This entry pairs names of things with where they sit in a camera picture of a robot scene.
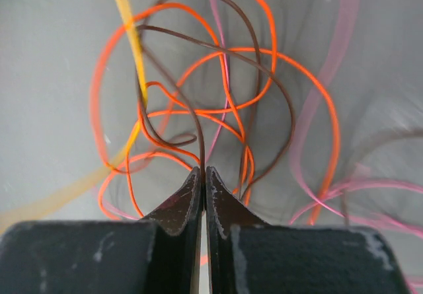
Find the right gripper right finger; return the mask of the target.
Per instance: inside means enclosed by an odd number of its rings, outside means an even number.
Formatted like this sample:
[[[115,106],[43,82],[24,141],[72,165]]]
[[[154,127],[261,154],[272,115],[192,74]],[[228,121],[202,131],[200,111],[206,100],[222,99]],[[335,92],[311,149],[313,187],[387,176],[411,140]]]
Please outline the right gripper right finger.
[[[368,227],[270,225],[206,169],[212,293],[410,293],[391,247]]]

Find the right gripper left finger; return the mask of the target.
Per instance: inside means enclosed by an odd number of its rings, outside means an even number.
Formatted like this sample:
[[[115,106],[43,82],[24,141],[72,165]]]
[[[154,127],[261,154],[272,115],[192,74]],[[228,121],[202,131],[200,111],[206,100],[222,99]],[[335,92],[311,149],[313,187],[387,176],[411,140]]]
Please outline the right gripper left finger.
[[[200,170],[138,221],[23,221],[1,238],[2,293],[197,293]]]

